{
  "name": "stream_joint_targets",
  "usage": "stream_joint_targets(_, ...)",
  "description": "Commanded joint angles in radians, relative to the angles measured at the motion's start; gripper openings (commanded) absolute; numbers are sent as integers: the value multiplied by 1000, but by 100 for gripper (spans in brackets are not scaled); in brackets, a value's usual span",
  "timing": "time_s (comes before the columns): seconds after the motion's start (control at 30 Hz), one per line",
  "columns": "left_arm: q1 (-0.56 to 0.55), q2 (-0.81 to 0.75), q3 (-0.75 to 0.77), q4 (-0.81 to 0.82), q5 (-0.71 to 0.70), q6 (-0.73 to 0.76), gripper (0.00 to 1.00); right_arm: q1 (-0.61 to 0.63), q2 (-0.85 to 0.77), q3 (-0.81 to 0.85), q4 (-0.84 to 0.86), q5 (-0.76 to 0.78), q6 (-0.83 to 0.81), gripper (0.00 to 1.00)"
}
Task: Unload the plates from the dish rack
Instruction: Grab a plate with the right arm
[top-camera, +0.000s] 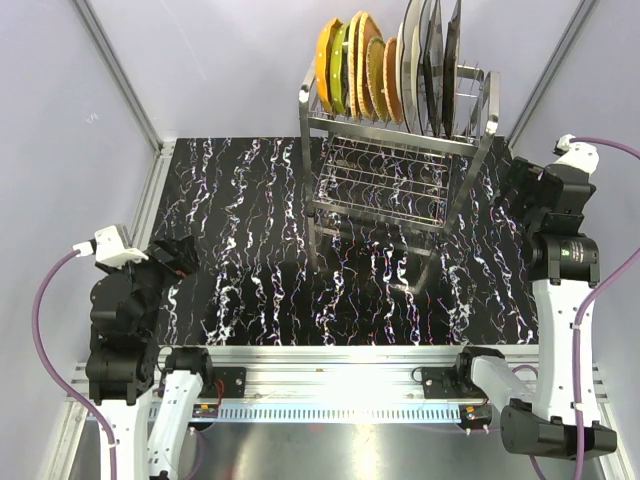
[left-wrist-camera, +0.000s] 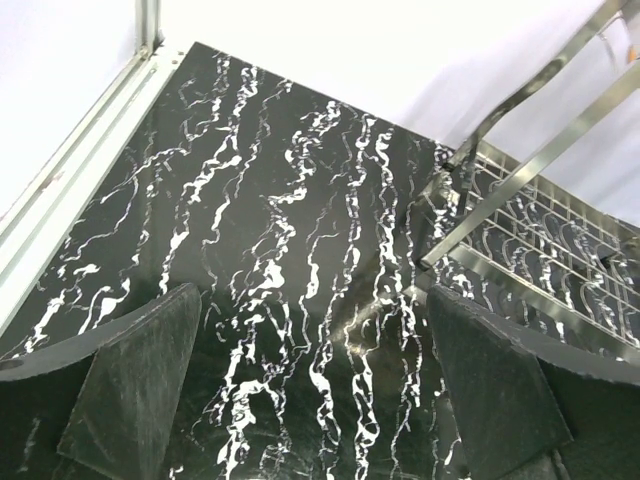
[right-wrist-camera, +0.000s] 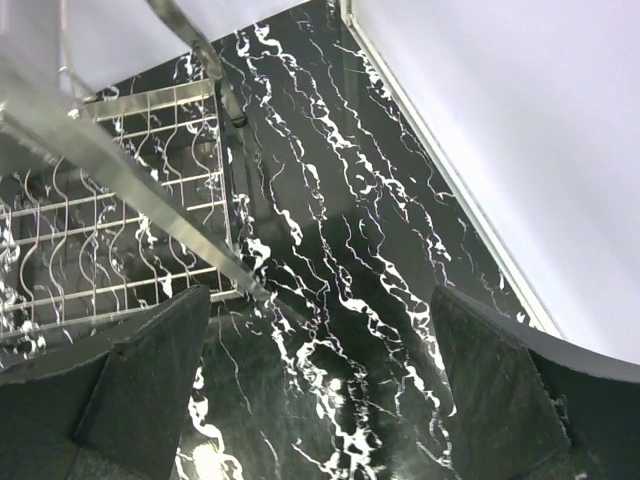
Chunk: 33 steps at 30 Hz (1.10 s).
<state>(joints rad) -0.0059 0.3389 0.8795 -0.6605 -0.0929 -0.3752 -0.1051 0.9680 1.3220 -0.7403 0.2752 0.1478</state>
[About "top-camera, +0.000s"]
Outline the floral square ceramic plate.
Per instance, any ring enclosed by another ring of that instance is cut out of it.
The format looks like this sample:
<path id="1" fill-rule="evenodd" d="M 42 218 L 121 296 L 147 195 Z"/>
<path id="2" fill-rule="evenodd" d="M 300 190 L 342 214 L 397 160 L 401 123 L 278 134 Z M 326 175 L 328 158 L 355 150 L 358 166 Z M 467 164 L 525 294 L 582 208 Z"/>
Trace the floral square ceramic plate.
<path id="1" fill-rule="evenodd" d="M 442 124 L 445 136 L 454 135 L 454 116 L 457 89 L 457 66 L 460 47 L 461 1 L 457 0 L 447 24 L 443 60 Z"/>

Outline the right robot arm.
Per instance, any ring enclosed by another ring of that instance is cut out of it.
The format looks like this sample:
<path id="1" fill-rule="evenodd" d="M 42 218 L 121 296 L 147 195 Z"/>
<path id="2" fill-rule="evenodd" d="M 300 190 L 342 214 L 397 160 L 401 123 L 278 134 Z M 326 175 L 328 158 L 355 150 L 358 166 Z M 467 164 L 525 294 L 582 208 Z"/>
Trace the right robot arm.
<path id="1" fill-rule="evenodd" d="M 496 349 L 466 347 L 453 385 L 465 397 L 482 391 L 500 415 L 505 449 L 513 454 L 578 461 L 617 449 L 601 423 L 592 373 L 592 293 L 600 283 L 599 249 L 580 233 L 583 209 L 596 191 L 590 177 L 595 146 L 566 136 L 557 160 L 544 166 L 517 157 L 494 205 L 525 229 L 523 256 L 536 305 L 538 376 L 529 387 Z"/>

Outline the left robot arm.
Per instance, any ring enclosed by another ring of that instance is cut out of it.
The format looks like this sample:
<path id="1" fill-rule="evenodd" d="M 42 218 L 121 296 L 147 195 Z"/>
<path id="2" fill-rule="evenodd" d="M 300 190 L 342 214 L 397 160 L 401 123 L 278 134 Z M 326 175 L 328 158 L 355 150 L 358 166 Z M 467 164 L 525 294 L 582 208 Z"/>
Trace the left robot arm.
<path id="1" fill-rule="evenodd" d="M 90 294 L 85 373 L 103 428 L 101 454 L 110 463 L 101 476 L 175 479 L 195 402 L 215 385 L 206 348 L 174 348 L 165 361 L 159 411 L 150 415 L 160 305 L 166 290 L 197 272 L 195 240 L 161 238 L 139 250 L 104 231 L 94 244 L 96 266 L 106 275 Z"/>

